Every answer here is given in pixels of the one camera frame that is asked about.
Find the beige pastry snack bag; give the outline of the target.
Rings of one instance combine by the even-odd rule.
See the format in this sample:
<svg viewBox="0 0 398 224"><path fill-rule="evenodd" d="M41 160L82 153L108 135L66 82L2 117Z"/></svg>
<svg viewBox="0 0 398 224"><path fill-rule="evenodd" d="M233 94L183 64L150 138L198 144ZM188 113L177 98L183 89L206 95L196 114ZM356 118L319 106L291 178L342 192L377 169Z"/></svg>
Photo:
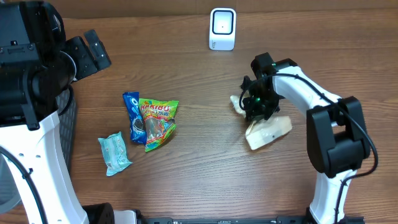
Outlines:
<svg viewBox="0 0 398 224"><path fill-rule="evenodd" d="M289 116L272 115L268 120L254 119L245 132L246 141L252 151L270 144L292 130Z"/></svg>

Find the blue Oreo packet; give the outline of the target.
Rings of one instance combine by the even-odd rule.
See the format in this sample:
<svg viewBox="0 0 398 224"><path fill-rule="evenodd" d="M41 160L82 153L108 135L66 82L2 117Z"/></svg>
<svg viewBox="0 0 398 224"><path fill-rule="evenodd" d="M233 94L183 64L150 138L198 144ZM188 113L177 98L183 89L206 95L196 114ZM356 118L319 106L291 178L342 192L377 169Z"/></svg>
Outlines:
<svg viewBox="0 0 398 224"><path fill-rule="evenodd" d="M123 93L123 100L130 120L131 141L138 144L146 144L146 130L139 109L139 92L125 92Z"/></svg>

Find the green Haribo gummy bag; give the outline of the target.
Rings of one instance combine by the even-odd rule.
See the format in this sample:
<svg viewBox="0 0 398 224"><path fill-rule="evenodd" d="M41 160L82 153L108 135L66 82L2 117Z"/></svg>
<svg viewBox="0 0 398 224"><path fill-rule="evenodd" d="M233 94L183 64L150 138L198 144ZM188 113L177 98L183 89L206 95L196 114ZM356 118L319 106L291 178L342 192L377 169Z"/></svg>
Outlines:
<svg viewBox="0 0 398 224"><path fill-rule="evenodd" d="M139 109L146 127L146 152L161 146L176 128L175 114L179 101L139 99Z"/></svg>

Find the teal snack packet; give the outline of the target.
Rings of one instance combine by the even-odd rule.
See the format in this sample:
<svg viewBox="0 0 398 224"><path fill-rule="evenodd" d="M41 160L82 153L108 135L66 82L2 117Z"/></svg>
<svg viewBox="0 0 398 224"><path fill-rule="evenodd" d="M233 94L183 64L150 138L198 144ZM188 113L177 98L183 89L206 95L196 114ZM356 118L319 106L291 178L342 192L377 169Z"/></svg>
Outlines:
<svg viewBox="0 0 398 224"><path fill-rule="evenodd" d="M106 175L113 176L132 164L127 157L126 145L121 132L111 134L107 138L98 138L101 152L106 164Z"/></svg>

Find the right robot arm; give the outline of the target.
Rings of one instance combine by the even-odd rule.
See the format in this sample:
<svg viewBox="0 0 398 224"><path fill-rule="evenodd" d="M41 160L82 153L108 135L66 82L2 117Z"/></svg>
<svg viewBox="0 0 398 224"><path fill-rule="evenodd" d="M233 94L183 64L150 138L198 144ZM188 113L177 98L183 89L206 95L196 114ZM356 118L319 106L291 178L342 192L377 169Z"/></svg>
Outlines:
<svg viewBox="0 0 398 224"><path fill-rule="evenodd" d="M344 213L351 181L361 176L362 162L376 153L359 100L326 91L290 58L275 62L269 53L260 54L251 69L255 79L245 76L241 95L231 100L250 123L245 133L250 148L265 146L291 130L289 117L276 116L285 98L305 116L307 154L317 172L305 215L277 217L276 223L364 223L363 217Z"/></svg>

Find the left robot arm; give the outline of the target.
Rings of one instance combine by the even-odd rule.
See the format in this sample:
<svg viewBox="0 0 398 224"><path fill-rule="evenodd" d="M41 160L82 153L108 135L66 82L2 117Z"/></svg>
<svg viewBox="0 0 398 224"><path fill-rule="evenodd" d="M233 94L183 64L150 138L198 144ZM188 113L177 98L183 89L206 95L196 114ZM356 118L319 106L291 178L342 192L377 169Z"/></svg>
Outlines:
<svg viewBox="0 0 398 224"><path fill-rule="evenodd" d="M30 223L137 223L133 210L82 205L62 153L57 96L110 65L96 32L68 39L50 3L1 5L1 154Z"/></svg>

